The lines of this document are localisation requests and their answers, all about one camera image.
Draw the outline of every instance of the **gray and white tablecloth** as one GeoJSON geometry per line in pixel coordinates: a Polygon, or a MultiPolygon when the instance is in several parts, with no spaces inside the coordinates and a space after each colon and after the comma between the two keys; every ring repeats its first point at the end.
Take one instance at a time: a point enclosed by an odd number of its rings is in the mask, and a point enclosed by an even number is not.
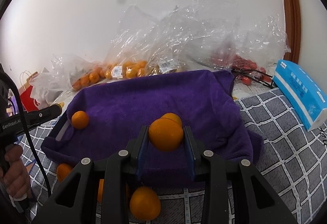
{"type": "MultiPolygon", "coordinates": [[[[295,110],[279,89],[237,100],[245,126],[264,137],[264,152],[256,164],[258,170],[286,203],[300,224],[312,221],[326,200],[327,192],[327,127],[307,132],[295,110]]],[[[58,187],[57,165],[48,160],[40,146],[56,120],[31,131],[33,143],[52,190],[58,187]]],[[[23,161],[34,160],[24,137],[23,161]]],[[[31,221],[47,200],[47,191],[40,169],[31,171],[32,189],[37,203],[27,211],[31,221]]],[[[155,189],[161,200],[161,213],[153,221],[142,222],[130,215],[130,223],[195,224],[200,223],[204,198],[203,189],[155,189]]],[[[229,223],[234,223],[232,186],[229,186],[229,223]]],[[[100,223],[101,205],[98,204],[96,223],[100,223]]]]}

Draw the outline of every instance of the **white price label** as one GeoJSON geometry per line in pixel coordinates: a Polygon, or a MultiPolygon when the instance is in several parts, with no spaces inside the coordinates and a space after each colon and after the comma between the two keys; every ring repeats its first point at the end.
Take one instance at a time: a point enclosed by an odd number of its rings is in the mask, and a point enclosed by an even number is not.
{"type": "Polygon", "coordinates": [[[123,78],[123,67],[122,66],[115,66],[111,71],[113,78],[123,78]]]}
{"type": "Polygon", "coordinates": [[[160,71],[165,74],[171,70],[177,69],[177,66],[174,61],[166,62],[166,63],[160,63],[159,64],[160,71]]]}

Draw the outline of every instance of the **human hand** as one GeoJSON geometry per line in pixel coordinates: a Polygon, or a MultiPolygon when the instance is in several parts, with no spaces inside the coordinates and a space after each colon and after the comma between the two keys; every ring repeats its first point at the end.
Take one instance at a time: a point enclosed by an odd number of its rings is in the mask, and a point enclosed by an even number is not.
{"type": "Polygon", "coordinates": [[[5,184],[7,192],[14,198],[21,198],[30,189],[30,177],[22,160],[22,147],[14,145],[4,156],[10,163],[10,168],[5,175],[0,168],[0,179],[5,184]]]}

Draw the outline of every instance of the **purple object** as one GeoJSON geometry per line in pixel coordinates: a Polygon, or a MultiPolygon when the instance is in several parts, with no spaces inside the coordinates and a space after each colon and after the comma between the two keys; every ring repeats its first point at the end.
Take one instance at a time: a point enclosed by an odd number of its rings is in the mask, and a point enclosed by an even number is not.
{"type": "MultiPolygon", "coordinates": [[[[71,125],[61,141],[46,137],[42,150],[57,163],[77,164],[82,158],[100,160],[122,150],[136,138],[142,125],[150,125],[167,112],[190,126],[196,139],[226,160],[256,162],[263,138],[245,128],[239,107],[227,95],[233,76],[207,70],[165,74],[96,85],[81,90],[67,109],[67,117],[87,112],[84,130],[71,125]]],[[[164,153],[149,144],[142,176],[157,187],[194,186],[186,168],[183,146],[164,153]]]]}

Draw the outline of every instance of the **blue tissue package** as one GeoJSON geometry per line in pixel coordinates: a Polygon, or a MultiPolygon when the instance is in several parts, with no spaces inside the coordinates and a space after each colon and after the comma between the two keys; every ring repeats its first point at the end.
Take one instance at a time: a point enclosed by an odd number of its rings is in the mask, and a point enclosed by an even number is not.
{"type": "Polygon", "coordinates": [[[290,101],[308,131],[325,122],[327,97],[299,65],[279,60],[272,79],[290,101]]]}

